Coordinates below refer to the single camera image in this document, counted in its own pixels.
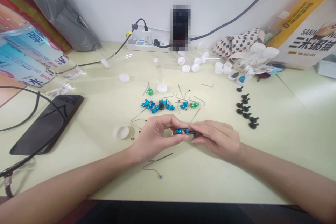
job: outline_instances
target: bottle label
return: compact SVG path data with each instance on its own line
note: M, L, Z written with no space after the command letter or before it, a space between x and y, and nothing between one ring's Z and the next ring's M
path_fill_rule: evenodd
M34 88L47 84L56 76L9 43L0 47L0 74Z
M36 28L17 36L5 36L5 39L49 68L57 68L70 61L66 54Z

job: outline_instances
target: hand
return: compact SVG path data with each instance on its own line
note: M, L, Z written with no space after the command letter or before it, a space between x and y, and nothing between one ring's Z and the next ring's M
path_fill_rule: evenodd
M193 143L201 143L223 160L236 163L241 158L242 144L239 133L230 124L206 120L190 127L203 135L192 140Z
M169 128L175 131L176 128L188 128L188 124L180 121L172 114L149 117L138 139L129 147L135 161L150 160L164 149L188 139L187 135L182 134L163 137L162 133Z

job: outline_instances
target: blue aluminum nut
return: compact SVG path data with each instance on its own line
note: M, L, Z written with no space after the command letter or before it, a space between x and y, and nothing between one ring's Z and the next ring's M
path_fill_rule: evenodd
M149 105L149 100L146 99L145 102L142 103L141 107L148 107L148 105Z
M150 104L148 105L148 109L152 109L152 108L154 108L154 106L155 106L155 102L153 102L153 101L150 101Z
M164 105L167 105L167 100L160 100L159 103L163 103Z
M174 110L175 109L175 107L173 105L170 105L170 104L167 104L166 108L168 110Z
M151 112L155 114L159 110L159 106L155 106L154 108L151 109Z
M183 104L180 105L181 109L185 109L186 107L188 107L188 102L185 101Z
M197 137L197 131L190 131L188 128L179 128L179 129L176 129L175 133L176 134L183 134L184 133L186 135L193 134L195 138Z

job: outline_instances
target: black phone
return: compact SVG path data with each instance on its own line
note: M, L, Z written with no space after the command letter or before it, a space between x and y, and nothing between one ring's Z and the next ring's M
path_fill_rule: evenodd
M31 155L37 151L38 148L47 142L50 142L38 154L49 152L83 100L84 97L81 95L62 94L56 96L52 102L64 115L64 125L60 113L56 110L53 104L49 104L11 148L9 153L11 155Z

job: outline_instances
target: black cable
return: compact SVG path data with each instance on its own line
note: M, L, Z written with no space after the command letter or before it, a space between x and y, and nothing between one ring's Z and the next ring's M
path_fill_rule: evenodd
M23 120L22 122L20 122L19 124L15 125L15 126L12 126L12 127L9 127L9 128L6 128L6 129L3 129L3 130L0 129L0 132L1 131L6 131L6 130L9 130L9 129L11 130L13 128L21 126L22 124L24 124L25 122L27 122L35 114L35 112L37 110L37 107L39 106L40 95L41 95L41 92L37 92L37 93L38 93L38 95L36 97L35 108L33 109L32 113L25 120Z
M143 18L139 18L139 19L137 20L137 22L136 22L135 24L132 25L132 33L134 32L134 30L137 30L137 29L138 29L138 23L139 23L139 21L141 21L141 20L142 20L142 21L144 22L144 24L145 24L145 31L148 32L148 27L147 27L147 24L146 24L145 20L144 20ZM117 50L117 51L116 51L110 58L112 58L114 55L116 55L116 54L123 48L123 46L126 44L126 42L128 41L128 39L131 37L132 33L128 35L128 37L126 38L126 40L124 41L124 43L121 45L121 47L119 47L119 49L118 49L118 50ZM101 63L101 61L96 61L96 62L92 62L92 63L82 64L82 65L78 65L78 66L80 66L80 67L84 67L84 66L86 66L86 65L93 65L93 64L97 64L97 63Z
M65 116L62 114L62 112L59 110L59 108L56 106L55 103L53 103L49 98L47 98L46 96L39 94L39 92L35 92L35 91L31 91L29 89L23 88L23 87L14 87L14 86L0 86L1 88L12 88L12 89L20 89L20 90L24 90L30 93L34 93L36 95L41 96L42 98L44 98L45 100L47 100L49 103L53 104L53 106L55 107L55 109L61 114L62 119L63 119L63 123L62 126L60 127L60 129L56 132L55 135L57 135L60 130L64 127L65 124ZM14 164L13 166L5 169L4 171L0 172L0 177L4 177L6 175L9 175L10 173L12 173L13 171L15 171L16 169L20 168L22 165L24 165L25 163L27 163L30 159L32 159L37 153L39 153L41 150L43 150L51 141L53 140L53 138L50 138L49 141L47 141L46 143L44 143L40 148L38 148L33 154L30 154L28 157L24 158L23 160L21 160L20 162Z
M190 40L193 41L193 40L198 40L198 39L202 39L202 38L205 38L209 35L211 35L212 33L218 31L219 29L222 29L223 27L233 23L234 21L236 21L237 19L239 19L241 16L243 16L246 12L248 12L259 0L255 0L253 3L250 4L250 6L248 6L242 13L240 13L237 17L235 17L234 19L230 20L229 22L225 23L225 24L222 24L221 26L217 27L216 29L212 30L211 32L205 34L205 35L202 35L202 36L198 36L198 37L195 37L195 38L191 38ZM170 47L170 45L166 45L166 46L160 46L158 45L157 43L154 42L154 45L159 47L159 48L167 48L167 47Z

